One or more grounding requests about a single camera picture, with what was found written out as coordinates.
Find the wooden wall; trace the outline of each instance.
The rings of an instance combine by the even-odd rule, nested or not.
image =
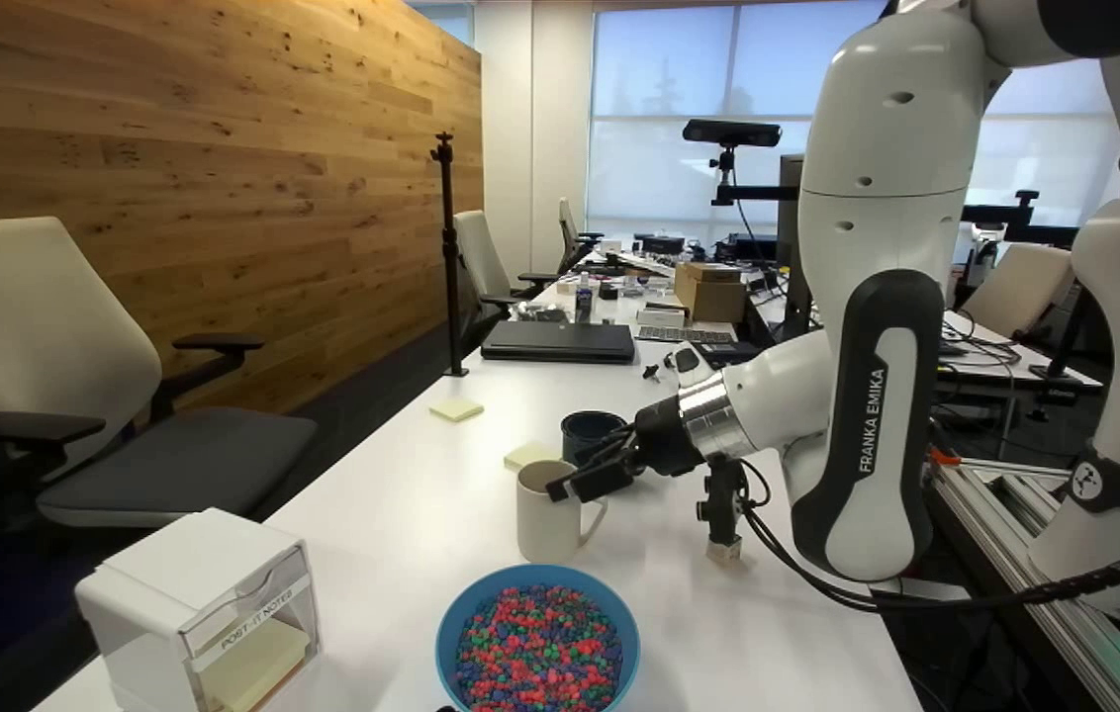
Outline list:
[[[0,0],[0,216],[60,212],[212,402],[292,407],[440,325],[436,135],[485,207],[481,56],[403,0]]]

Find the white cup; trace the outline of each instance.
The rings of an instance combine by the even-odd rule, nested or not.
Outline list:
[[[561,563],[580,552],[607,519],[607,502],[581,506],[580,498],[556,502],[547,495],[547,482],[567,480],[569,470],[574,468],[561,460],[538,460],[520,470],[515,514],[520,514],[520,552],[528,563]]]

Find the white wall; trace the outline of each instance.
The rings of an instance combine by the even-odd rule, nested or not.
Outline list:
[[[590,158],[594,0],[481,0],[485,200],[510,273],[560,265]]]

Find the white box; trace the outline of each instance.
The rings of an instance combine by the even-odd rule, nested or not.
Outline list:
[[[258,709],[321,650],[305,547],[228,511],[118,551],[76,598],[125,709]]]

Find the blue bowl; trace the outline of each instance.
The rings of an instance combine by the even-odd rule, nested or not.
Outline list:
[[[464,644],[464,629],[474,622],[485,601],[495,598],[501,588],[538,588],[538,586],[580,588],[590,605],[598,605],[598,614],[610,622],[614,639],[622,650],[622,667],[618,667],[618,680],[614,680],[610,709],[618,709],[618,701],[630,691],[630,684],[639,675],[639,622],[633,622],[630,605],[607,582],[598,582],[581,569],[510,564],[510,569],[495,569],[495,572],[481,579],[470,588],[464,588],[440,622],[436,667],[440,667],[440,680],[444,680],[447,697],[457,701],[457,709],[470,709],[457,688],[457,667],[461,667],[457,654]]]

